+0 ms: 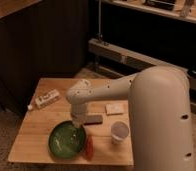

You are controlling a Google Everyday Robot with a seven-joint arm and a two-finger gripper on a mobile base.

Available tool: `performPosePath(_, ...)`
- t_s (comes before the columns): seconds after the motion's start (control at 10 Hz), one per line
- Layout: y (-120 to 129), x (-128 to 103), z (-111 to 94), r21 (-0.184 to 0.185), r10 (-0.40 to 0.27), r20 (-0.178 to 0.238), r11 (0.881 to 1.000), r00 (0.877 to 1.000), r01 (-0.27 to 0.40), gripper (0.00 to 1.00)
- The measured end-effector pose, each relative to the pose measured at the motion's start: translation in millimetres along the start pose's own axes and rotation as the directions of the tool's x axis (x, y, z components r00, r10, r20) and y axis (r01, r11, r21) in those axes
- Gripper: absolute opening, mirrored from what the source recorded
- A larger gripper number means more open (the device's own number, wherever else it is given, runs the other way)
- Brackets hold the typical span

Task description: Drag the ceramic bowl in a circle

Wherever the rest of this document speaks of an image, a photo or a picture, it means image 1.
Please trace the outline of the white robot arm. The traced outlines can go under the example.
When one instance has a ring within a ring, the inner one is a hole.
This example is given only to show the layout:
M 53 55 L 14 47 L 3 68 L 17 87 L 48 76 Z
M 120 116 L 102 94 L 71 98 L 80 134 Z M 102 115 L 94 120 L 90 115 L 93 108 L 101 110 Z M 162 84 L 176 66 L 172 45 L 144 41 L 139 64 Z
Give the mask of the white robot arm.
M 195 171 L 189 89 L 182 70 L 153 66 L 98 87 L 80 80 L 66 99 L 76 126 L 85 122 L 90 101 L 128 102 L 135 171 Z

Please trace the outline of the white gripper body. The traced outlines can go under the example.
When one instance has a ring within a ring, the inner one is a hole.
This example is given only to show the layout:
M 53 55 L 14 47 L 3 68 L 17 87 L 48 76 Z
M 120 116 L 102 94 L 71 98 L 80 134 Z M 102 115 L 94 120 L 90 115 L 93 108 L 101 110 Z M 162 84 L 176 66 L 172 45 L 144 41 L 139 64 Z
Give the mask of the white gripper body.
M 87 121 L 86 113 L 72 113 L 71 114 L 72 123 L 76 128 L 80 128 Z

